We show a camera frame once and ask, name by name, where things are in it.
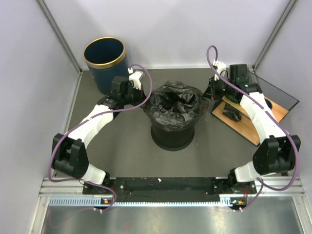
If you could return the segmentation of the black bin liner bucket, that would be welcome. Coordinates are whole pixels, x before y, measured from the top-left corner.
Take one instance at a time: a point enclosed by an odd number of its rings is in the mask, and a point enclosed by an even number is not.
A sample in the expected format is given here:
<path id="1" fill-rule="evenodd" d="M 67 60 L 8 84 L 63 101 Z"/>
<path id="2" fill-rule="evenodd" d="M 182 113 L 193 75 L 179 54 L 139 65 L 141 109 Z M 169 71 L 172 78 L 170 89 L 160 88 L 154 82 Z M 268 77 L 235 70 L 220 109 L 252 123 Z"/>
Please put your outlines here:
<path id="1" fill-rule="evenodd" d="M 154 143 L 161 149 L 179 151 L 191 144 L 195 136 L 195 127 L 191 125 L 178 131 L 166 131 L 152 124 L 151 136 Z"/>

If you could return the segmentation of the dark blue gold-rimmed trash bin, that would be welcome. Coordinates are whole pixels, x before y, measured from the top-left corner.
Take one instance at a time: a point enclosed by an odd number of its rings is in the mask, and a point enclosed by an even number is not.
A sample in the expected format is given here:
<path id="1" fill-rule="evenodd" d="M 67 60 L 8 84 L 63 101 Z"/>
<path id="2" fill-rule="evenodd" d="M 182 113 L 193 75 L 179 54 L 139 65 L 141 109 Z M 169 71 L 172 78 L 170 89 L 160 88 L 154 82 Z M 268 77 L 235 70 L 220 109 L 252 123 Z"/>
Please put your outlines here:
<path id="1" fill-rule="evenodd" d="M 85 47 L 83 58 L 102 94 L 108 93 L 114 77 L 128 76 L 126 47 L 120 39 L 103 37 L 92 41 Z"/>

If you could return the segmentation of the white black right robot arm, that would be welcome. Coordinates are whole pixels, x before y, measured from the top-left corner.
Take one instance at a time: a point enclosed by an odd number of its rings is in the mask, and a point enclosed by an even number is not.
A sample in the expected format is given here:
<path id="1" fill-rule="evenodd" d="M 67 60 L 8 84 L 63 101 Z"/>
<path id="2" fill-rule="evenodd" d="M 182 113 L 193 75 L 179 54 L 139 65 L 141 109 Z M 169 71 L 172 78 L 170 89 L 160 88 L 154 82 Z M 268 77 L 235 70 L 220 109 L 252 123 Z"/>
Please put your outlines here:
<path id="1" fill-rule="evenodd" d="M 205 91 L 213 100 L 232 97 L 246 112 L 259 137 L 259 148 L 247 164 L 234 168 L 229 173 L 228 188 L 233 193 L 239 193 L 246 183 L 263 176 L 294 171 L 285 187 L 288 189 L 298 172 L 300 138 L 290 135 L 273 115 L 266 103 L 265 96 L 258 83 L 252 83 L 248 77 L 245 64 L 230 66 L 229 79 L 221 73 L 226 70 L 223 62 L 214 60 L 210 67 L 214 76 Z"/>

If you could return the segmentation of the black round plate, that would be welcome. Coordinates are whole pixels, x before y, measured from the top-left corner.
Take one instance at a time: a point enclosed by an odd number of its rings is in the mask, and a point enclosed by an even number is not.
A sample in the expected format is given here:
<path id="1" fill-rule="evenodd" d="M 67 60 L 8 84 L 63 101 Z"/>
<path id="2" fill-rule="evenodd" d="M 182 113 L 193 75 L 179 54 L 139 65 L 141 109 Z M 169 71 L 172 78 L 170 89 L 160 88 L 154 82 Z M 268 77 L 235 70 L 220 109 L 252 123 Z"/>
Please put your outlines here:
<path id="1" fill-rule="evenodd" d="M 223 96 L 222 100 L 232 106 L 239 106 L 239 102 L 232 96 Z"/>

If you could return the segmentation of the aluminium frame rail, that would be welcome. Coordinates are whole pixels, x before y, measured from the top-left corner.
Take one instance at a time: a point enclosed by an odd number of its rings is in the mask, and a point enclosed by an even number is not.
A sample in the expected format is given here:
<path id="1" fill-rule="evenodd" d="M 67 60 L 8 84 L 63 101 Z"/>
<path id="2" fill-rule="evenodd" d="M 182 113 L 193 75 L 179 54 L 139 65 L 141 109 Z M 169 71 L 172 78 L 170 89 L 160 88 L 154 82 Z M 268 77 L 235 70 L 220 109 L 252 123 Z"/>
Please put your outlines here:
<path id="1" fill-rule="evenodd" d="M 296 178 L 291 187 L 283 191 L 290 178 L 287 176 L 269 176 L 264 182 L 274 189 L 263 187 L 264 196 L 301 196 L 305 194 L 302 183 Z M 108 187 L 117 195 L 130 195 L 134 192 L 203 192 L 204 195 L 255 195 L 261 187 L 257 180 L 230 185 L 225 177 L 117 177 L 111 178 Z M 54 183 L 43 180 L 40 195 L 111 195 L 112 193 L 98 186 L 80 181 Z"/>

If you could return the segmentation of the blue ceramic mug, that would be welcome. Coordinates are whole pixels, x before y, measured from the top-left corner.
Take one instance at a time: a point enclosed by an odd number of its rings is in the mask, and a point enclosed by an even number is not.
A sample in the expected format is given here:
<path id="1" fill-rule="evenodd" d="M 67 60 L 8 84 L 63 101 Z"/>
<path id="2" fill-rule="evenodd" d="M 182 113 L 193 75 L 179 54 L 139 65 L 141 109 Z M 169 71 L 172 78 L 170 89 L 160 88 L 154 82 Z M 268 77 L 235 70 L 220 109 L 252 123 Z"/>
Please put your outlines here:
<path id="1" fill-rule="evenodd" d="M 268 99 L 265 99 L 265 102 L 266 102 L 268 108 L 271 110 L 273 108 L 272 103 Z"/>

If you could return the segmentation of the black trash bag roll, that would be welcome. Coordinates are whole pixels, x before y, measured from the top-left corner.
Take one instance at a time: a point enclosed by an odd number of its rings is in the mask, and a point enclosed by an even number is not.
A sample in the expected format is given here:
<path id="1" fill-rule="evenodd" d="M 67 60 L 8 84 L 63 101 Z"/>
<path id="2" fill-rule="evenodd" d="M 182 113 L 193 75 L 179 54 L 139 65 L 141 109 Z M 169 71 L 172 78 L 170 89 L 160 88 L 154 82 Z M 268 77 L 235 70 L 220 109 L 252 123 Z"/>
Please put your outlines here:
<path id="1" fill-rule="evenodd" d="M 241 121 L 241 113 L 236 108 L 234 108 L 228 103 L 225 103 L 222 113 L 223 115 L 225 115 L 227 118 L 229 118 L 232 121 L 235 121 L 235 122 Z"/>

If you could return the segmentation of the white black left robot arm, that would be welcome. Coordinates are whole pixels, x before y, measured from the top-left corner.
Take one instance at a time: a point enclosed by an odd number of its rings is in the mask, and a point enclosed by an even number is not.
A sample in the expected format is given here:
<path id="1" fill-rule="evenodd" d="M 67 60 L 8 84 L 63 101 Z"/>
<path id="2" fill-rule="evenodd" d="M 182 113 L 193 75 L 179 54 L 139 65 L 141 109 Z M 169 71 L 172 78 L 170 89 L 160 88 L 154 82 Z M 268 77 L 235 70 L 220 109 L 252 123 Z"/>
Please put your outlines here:
<path id="1" fill-rule="evenodd" d="M 126 105 L 140 105 L 146 98 L 141 79 L 136 71 L 126 77 L 115 77 L 109 92 L 100 99 L 81 123 L 65 134 L 53 138 L 51 168 L 74 179 L 91 182 L 99 193 L 109 191 L 109 173 L 90 164 L 87 147 L 100 130 L 126 111 Z"/>

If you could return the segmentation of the wooden shelf with glass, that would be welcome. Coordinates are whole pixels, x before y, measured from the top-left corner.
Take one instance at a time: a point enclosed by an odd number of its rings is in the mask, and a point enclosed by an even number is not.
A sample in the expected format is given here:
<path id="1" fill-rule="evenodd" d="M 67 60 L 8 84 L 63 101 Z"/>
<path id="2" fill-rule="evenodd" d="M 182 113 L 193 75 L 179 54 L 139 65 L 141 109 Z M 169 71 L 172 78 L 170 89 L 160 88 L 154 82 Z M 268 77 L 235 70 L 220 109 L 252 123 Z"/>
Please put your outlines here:
<path id="1" fill-rule="evenodd" d="M 273 108 L 269 110 L 279 122 L 299 103 L 299 100 L 296 98 L 249 71 L 246 64 L 230 65 L 229 70 L 221 72 L 221 75 L 226 81 L 249 93 L 250 96 L 267 109 L 269 108 L 265 99 L 268 99 L 273 105 Z M 239 103 L 242 98 L 241 93 L 226 83 L 224 83 L 224 96 L 232 96 Z M 212 115 L 238 132 L 252 144 L 258 146 L 260 144 L 260 138 L 247 111 L 240 104 L 239 106 L 233 106 L 241 113 L 241 121 L 235 122 L 223 115 L 224 106 L 225 102 L 222 99 L 215 101 L 211 111 Z"/>

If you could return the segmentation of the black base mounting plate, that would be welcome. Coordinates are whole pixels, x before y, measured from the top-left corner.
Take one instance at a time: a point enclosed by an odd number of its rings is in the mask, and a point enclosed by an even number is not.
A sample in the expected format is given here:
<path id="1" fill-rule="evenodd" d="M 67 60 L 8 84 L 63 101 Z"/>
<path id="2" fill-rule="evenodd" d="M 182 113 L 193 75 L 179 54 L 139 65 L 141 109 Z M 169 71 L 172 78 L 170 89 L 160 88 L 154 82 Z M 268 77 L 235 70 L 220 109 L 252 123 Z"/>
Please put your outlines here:
<path id="1" fill-rule="evenodd" d="M 226 178 L 216 177 L 117 177 L 106 186 L 115 191 L 117 201 L 217 201 L 225 194 L 256 194 L 254 182 L 231 186 Z"/>

